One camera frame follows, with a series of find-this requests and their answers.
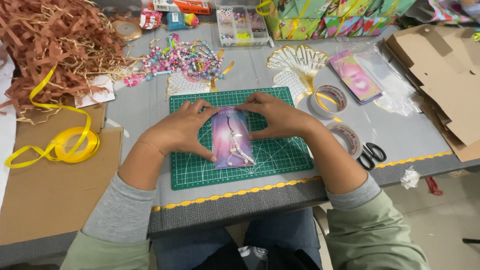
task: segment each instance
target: jeans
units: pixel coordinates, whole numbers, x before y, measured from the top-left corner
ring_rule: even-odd
[[[191,270],[230,242],[233,239],[223,227],[154,240],[158,270]],[[278,245],[292,251],[302,249],[322,268],[312,208],[250,222],[243,241],[243,246],[247,245],[267,249]]]

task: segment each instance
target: sage green jacket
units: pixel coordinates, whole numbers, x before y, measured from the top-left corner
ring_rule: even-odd
[[[428,270],[422,250],[412,243],[392,201],[381,192],[352,210],[329,210],[325,237],[335,270]],[[147,270],[149,241],[121,245],[79,232],[61,270]]]

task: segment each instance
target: table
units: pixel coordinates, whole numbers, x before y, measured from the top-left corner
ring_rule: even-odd
[[[388,28],[389,35],[396,31]],[[197,38],[207,40],[215,52],[225,50],[225,67],[235,61],[225,80],[218,80],[219,91],[272,87],[272,77],[279,73],[265,67],[267,57],[282,46],[304,44],[329,55],[336,53],[341,43],[335,39],[305,41],[275,41],[275,48],[245,47],[223,48],[218,40],[216,24],[202,24],[195,30],[177,32],[182,41]],[[169,34],[157,29],[132,42],[131,56],[148,54],[148,44],[154,38],[162,40],[155,46],[163,47]],[[339,79],[324,68],[315,76],[313,84],[336,85],[345,90]],[[121,159],[124,160],[140,134],[168,115],[166,101],[167,77],[141,82],[136,87],[119,89],[117,97],[107,105],[107,118],[125,128]],[[310,108],[309,98],[304,98],[298,108],[317,114]],[[381,146],[387,153],[384,163],[391,165],[371,171],[382,186],[398,184],[406,168],[413,168],[422,176],[433,176],[480,165],[480,159],[460,162],[433,124],[423,114],[401,116],[377,107],[374,103],[359,106],[348,96],[349,107],[340,116],[365,142]],[[174,233],[208,229],[250,221],[260,216],[282,211],[292,211],[327,201],[321,181],[309,179],[319,175],[316,169],[287,173],[265,178],[249,179],[227,184],[172,191],[170,188],[170,160],[165,159],[157,183],[157,198],[150,217],[149,236],[158,238]],[[76,232],[45,237],[32,241],[0,246],[0,267],[28,259],[65,252]]]

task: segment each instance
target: hand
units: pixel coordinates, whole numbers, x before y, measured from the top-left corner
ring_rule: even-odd
[[[186,101],[178,111],[170,114],[147,129],[139,140],[149,142],[165,156],[170,152],[191,152],[210,161],[216,161],[212,151],[203,147],[197,139],[198,130],[220,109],[203,99],[194,103]]]
[[[315,117],[267,93],[255,92],[247,98],[245,103],[235,108],[257,112],[263,115],[268,122],[267,128],[251,132],[248,135],[250,140],[294,136],[304,138],[312,128],[323,127],[323,124]]]

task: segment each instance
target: gold bracelet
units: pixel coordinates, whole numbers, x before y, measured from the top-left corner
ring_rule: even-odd
[[[142,140],[137,140],[137,142],[143,142],[143,143],[146,143],[148,145],[151,145],[153,148],[155,148],[158,152],[160,152],[160,154],[162,154],[163,158],[165,158],[165,154],[162,153],[162,151],[160,151],[160,149],[156,148],[153,144],[149,143],[149,142],[145,142],[145,141],[142,141]]]

